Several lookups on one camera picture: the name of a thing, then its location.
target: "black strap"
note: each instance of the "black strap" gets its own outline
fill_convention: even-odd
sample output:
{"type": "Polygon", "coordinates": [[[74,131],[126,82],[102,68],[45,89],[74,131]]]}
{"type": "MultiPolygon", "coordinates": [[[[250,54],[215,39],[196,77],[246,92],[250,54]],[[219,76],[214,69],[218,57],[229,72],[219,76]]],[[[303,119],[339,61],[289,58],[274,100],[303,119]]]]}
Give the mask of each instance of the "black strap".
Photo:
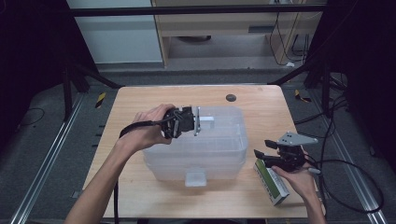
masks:
{"type": "MultiPolygon", "coordinates": [[[[122,131],[120,132],[120,138],[123,137],[128,132],[132,131],[133,129],[136,129],[139,127],[154,126],[157,124],[159,124],[159,122],[155,122],[152,120],[132,123],[122,129],[122,131]]],[[[119,181],[118,180],[116,182],[116,185],[114,186],[114,223],[120,224],[120,219],[119,219],[119,181]]]]}

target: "human hand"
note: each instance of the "human hand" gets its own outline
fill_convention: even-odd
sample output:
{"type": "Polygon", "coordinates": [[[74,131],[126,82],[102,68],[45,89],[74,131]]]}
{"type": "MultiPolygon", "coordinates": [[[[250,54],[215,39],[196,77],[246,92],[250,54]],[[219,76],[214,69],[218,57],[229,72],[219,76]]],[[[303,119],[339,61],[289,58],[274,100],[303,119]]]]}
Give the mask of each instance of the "human hand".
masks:
{"type": "MultiPolygon", "coordinates": [[[[167,110],[174,108],[174,105],[159,105],[146,112],[139,112],[134,117],[133,123],[147,120],[161,120],[167,110]]],[[[121,137],[117,143],[125,150],[131,151],[134,154],[138,150],[142,150],[148,147],[152,147],[155,144],[167,144],[169,145],[172,139],[166,139],[161,133],[161,126],[147,126],[139,127],[128,132],[121,137]]]]}
{"type": "Polygon", "coordinates": [[[308,168],[310,168],[311,165],[308,164],[307,162],[304,164],[304,166],[294,172],[286,172],[282,170],[281,168],[277,166],[271,167],[275,173],[278,175],[284,177],[286,180],[289,181],[291,187],[303,198],[307,198],[312,195],[316,195],[316,189],[315,189],[315,182],[314,182],[314,177],[312,174],[308,171],[308,168]]]}

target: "wire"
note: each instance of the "wire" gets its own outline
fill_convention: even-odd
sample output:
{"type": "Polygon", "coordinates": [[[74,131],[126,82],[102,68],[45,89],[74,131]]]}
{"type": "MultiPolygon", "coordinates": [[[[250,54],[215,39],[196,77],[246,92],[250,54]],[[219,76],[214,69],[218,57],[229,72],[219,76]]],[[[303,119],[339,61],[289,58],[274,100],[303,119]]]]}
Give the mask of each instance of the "wire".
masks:
{"type": "Polygon", "coordinates": [[[340,100],[342,97],[344,97],[344,95],[341,95],[341,96],[337,97],[337,98],[333,101],[333,104],[332,104],[332,107],[331,107],[331,110],[330,110],[330,111],[331,111],[331,114],[330,114],[330,124],[329,124],[329,128],[327,129],[327,131],[326,131],[326,133],[325,133],[324,140],[323,140],[323,143],[322,143],[322,146],[321,146],[320,160],[319,160],[319,161],[315,161],[314,158],[309,157],[310,160],[312,160],[313,163],[315,164],[314,167],[320,170],[320,175],[318,176],[319,193],[320,193],[320,195],[321,195],[321,199],[322,199],[322,202],[323,202],[323,205],[325,206],[325,208],[326,208],[326,206],[327,206],[327,202],[326,202],[326,197],[325,197],[325,194],[324,194],[324,190],[326,190],[326,192],[327,192],[337,203],[343,205],[344,207],[346,207],[346,208],[348,208],[348,209],[350,209],[350,210],[352,210],[352,211],[355,211],[355,212],[358,212],[358,213],[363,213],[363,214],[370,214],[370,213],[378,212],[378,211],[381,210],[382,207],[384,206],[384,201],[385,201],[385,200],[384,200],[384,194],[383,194],[381,188],[376,184],[375,180],[374,180],[366,171],[364,171],[364,170],[363,170],[361,167],[359,167],[358,165],[355,165],[355,164],[353,164],[353,163],[351,163],[351,162],[349,162],[349,161],[342,161],[342,160],[324,160],[324,151],[325,151],[325,146],[326,146],[327,138],[330,136],[330,131],[331,131],[333,125],[334,125],[334,129],[335,129],[334,117],[333,117],[334,111],[335,111],[337,108],[346,105],[346,104],[344,104],[344,102],[346,101],[345,99],[337,103],[337,101],[340,100]],[[332,192],[329,191],[329,187],[328,187],[327,184],[326,184],[326,181],[325,181],[325,178],[324,178],[324,175],[323,175],[323,172],[322,172],[323,163],[325,163],[325,162],[341,162],[341,163],[344,163],[344,164],[347,164],[347,165],[350,165],[350,166],[355,167],[355,168],[358,169],[362,174],[364,174],[364,175],[373,183],[375,189],[376,189],[377,192],[378,192],[378,195],[379,195],[379,198],[380,198],[380,203],[379,203],[378,207],[375,208],[375,209],[372,209],[372,210],[364,210],[364,209],[359,209],[359,208],[353,207],[353,206],[351,206],[351,205],[349,205],[349,204],[343,202],[342,200],[338,199],[338,198],[336,197],[336,195],[334,195],[332,192]]]}
{"type": "MultiPolygon", "coordinates": [[[[274,54],[274,57],[275,57],[275,52],[274,52],[274,49],[273,49],[273,47],[272,47],[272,36],[273,36],[273,33],[274,33],[275,29],[277,29],[277,32],[278,32],[278,34],[279,34],[279,40],[280,40],[280,43],[282,44],[281,46],[282,46],[283,53],[285,54],[285,56],[286,56],[292,63],[300,62],[301,60],[294,60],[294,59],[291,59],[291,58],[289,57],[288,53],[286,52],[285,43],[284,43],[284,41],[283,41],[282,35],[281,35],[281,33],[280,33],[280,29],[279,29],[279,12],[276,13],[276,21],[275,21],[275,24],[274,24],[274,29],[273,29],[273,31],[272,31],[271,34],[270,34],[270,47],[271,47],[271,51],[272,51],[273,54],[274,54]]],[[[283,64],[283,63],[278,62],[277,59],[276,59],[276,57],[275,57],[275,60],[276,60],[276,63],[277,63],[278,65],[285,65],[285,64],[283,64]]]]}
{"type": "Polygon", "coordinates": [[[4,8],[0,11],[0,15],[1,14],[3,14],[3,13],[5,13],[6,12],[6,10],[7,10],[7,2],[6,2],[6,0],[3,0],[3,5],[4,5],[4,8]]]}
{"type": "MultiPolygon", "coordinates": [[[[125,134],[127,134],[128,132],[139,128],[139,127],[147,127],[147,126],[155,126],[155,125],[160,125],[162,123],[167,122],[168,120],[171,119],[178,119],[178,120],[182,120],[183,117],[181,116],[182,112],[180,111],[176,111],[174,110],[173,112],[173,116],[169,116],[166,119],[161,119],[161,120],[156,120],[156,121],[152,121],[152,120],[146,120],[146,121],[140,121],[140,122],[135,122],[132,123],[128,126],[126,126],[125,128],[123,128],[120,132],[120,137],[122,138],[125,134]]],[[[114,203],[114,223],[115,224],[119,224],[120,223],[120,219],[119,219],[119,181],[117,180],[116,185],[114,186],[114,199],[113,199],[113,203],[114,203]]]]}
{"type": "Polygon", "coordinates": [[[35,121],[32,121],[30,123],[22,123],[21,126],[28,126],[28,125],[36,124],[37,122],[42,120],[44,118],[44,115],[46,114],[46,112],[42,108],[30,108],[30,109],[28,109],[28,111],[30,111],[30,110],[40,110],[42,112],[40,118],[38,118],[35,121]]]}
{"type": "Polygon", "coordinates": [[[358,213],[363,213],[363,214],[375,213],[375,212],[378,212],[379,210],[381,210],[384,207],[384,203],[385,203],[384,193],[382,192],[381,188],[376,184],[375,180],[366,171],[364,171],[361,167],[359,167],[356,164],[353,164],[352,162],[342,161],[342,160],[324,160],[324,161],[321,161],[321,163],[324,163],[324,162],[340,162],[340,163],[343,163],[343,164],[347,164],[347,165],[353,166],[354,168],[358,169],[362,174],[364,174],[372,182],[372,184],[374,185],[376,191],[378,192],[378,196],[380,198],[380,203],[378,204],[378,207],[375,208],[375,209],[364,210],[364,209],[359,209],[359,208],[353,207],[353,206],[351,206],[351,205],[349,205],[347,203],[344,203],[343,201],[338,199],[331,191],[329,191],[329,188],[328,188],[328,186],[327,186],[327,184],[325,182],[325,179],[324,179],[324,177],[322,177],[321,180],[320,180],[320,181],[322,181],[322,186],[326,189],[327,193],[336,202],[340,203],[341,205],[343,205],[344,207],[346,207],[346,208],[348,208],[350,210],[353,210],[353,211],[358,212],[358,213]]]}

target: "human arm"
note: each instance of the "human arm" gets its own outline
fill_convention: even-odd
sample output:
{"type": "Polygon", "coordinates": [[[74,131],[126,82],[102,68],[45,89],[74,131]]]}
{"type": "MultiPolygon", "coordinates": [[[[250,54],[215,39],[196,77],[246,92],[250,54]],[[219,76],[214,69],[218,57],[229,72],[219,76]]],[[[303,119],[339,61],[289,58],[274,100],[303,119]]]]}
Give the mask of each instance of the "human arm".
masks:
{"type": "Polygon", "coordinates": [[[287,179],[291,187],[303,198],[308,214],[308,222],[311,224],[327,223],[323,215],[321,202],[316,193],[314,177],[308,171],[308,168],[309,164],[306,163],[300,170],[288,173],[279,167],[272,167],[278,175],[287,179]]]}
{"type": "MultiPolygon", "coordinates": [[[[173,107],[173,105],[159,105],[150,111],[140,112],[136,114],[133,122],[163,119],[165,112],[173,107]]],[[[79,196],[64,223],[99,223],[120,173],[131,156],[155,144],[170,143],[171,139],[163,137],[161,127],[158,125],[139,127],[121,137],[87,188],[79,196]]]]}

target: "tape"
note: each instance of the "tape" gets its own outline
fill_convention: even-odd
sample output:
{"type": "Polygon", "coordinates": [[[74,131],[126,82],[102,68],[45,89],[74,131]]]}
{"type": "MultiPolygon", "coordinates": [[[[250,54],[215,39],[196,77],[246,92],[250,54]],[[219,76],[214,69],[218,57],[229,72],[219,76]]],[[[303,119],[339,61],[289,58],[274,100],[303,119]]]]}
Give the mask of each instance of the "tape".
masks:
{"type": "Polygon", "coordinates": [[[105,92],[100,93],[100,95],[98,97],[98,100],[96,101],[95,108],[100,108],[100,106],[102,105],[103,101],[105,100],[105,96],[106,96],[105,92]]]}
{"type": "Polygon", "coordinates": [[[304,102],[306,102],[306,103],[310,103],[310,102],[311,102],[311,98],[307,98],[307,97],[303,98],[303,97],[301,97],[301,96],[300,96],[300,92],[297,91],[297,90],[294,91],[294,97],[295,97],[297,100],[301,100],[301,101],[304,101],[304,102]]]}

